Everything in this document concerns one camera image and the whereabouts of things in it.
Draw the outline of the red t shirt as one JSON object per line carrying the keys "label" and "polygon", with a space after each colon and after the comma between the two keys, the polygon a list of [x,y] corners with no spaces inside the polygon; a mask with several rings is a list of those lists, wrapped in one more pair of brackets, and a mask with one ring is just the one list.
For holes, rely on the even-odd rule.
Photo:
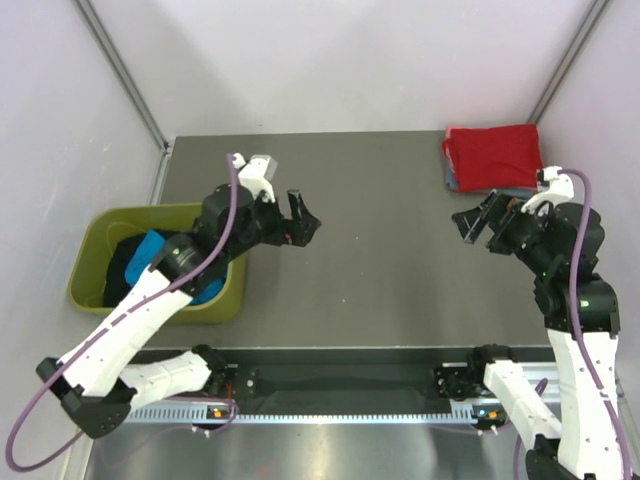
{"label": "red t shirt", "polygon": [[442,142],[446,161],[463,193],[497,188],[536,188],[543,168],[539,134],[533,124],[457,129]]}

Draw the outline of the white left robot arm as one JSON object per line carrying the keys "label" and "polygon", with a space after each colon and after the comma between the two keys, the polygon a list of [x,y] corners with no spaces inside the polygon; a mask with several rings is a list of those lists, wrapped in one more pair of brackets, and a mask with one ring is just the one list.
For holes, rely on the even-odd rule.
{"label": "white left robot arm", "polygon": [[132,364],[179,310],[188,306],[229,264],[256,245],[306,246],[321,223],[297,190],[287,193],[291,215],[265,191],[222,185],[202,203],[193,226],[165,241],[137,283],[84,345],[36,372],[76,426],[92,439],[116,429],[127,415],[185,392],[216,396],[227,365],[216,350],[195,346],[168,360]]}

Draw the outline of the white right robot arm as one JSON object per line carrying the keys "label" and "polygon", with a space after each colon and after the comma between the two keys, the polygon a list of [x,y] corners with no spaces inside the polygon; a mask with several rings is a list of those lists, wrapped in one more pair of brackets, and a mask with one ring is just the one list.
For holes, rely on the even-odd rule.
{"label": "white right robot arm", "polygon": [[605,240],[599,213],[549,200],[529,210],[493,192],[452,220],[468,244],[490,228],[488,250],[515,256],[535,276],[535,302],[558,374],[560,417],[530,385],[509,347],[474,348],[466,372],[469,388],[493,394],[516,428],[528,478],[638,478],[617,406],[618,300],[595,271]]}

